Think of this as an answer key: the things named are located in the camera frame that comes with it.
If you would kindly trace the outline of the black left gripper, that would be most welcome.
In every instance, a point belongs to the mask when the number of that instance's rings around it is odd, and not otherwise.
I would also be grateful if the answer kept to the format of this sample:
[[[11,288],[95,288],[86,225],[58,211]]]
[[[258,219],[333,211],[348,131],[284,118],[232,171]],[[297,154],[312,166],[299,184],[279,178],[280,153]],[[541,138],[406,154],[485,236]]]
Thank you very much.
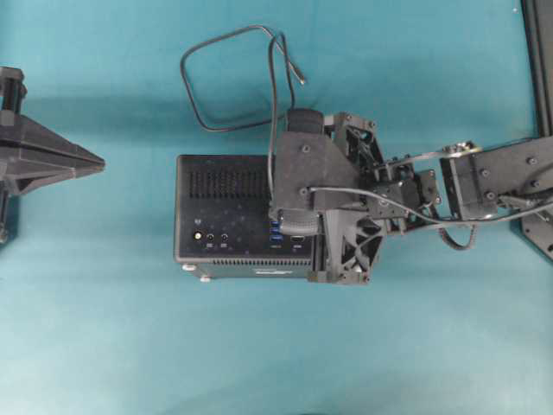
[[[89,150],[21,115],[27,95],[20,68],[1,67],[1,244],[7,242],[10,197],[102,172],[105,161]],[[20,173],[20,159],[69,169]]]

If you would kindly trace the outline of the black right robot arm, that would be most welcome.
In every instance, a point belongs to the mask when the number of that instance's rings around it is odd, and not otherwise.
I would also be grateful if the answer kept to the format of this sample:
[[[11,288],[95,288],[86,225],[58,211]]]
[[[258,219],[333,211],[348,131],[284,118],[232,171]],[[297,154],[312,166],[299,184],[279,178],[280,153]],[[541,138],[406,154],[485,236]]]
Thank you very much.
[[[539,137],[481,149],[470,142],[385,159],[373,122],[346,112],[290,110],[270,123],[271,219],[288,236],[313,239],[308,279],[366,284],[385,238],[435,230],[457,251],[450,227],[521,223],[541,250],[552,242],[552,140]]]

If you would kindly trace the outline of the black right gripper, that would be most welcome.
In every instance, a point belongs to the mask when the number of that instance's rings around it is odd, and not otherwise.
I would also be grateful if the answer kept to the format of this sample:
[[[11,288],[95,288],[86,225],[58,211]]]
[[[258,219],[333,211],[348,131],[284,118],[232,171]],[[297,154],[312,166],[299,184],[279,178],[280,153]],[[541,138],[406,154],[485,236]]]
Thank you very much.
[[[282,131],[270,137],[270,213],[326,211],[308,281],[365,285],[385,238],[384,226],[389,233],[439,226],[436,173],[417,171],[409,157],[386,161],[372,121],[346,112],[324,121],[322,133]],[[347,193],[348,188],[355,191]],[[350,207],[366,214],[338,209]]]

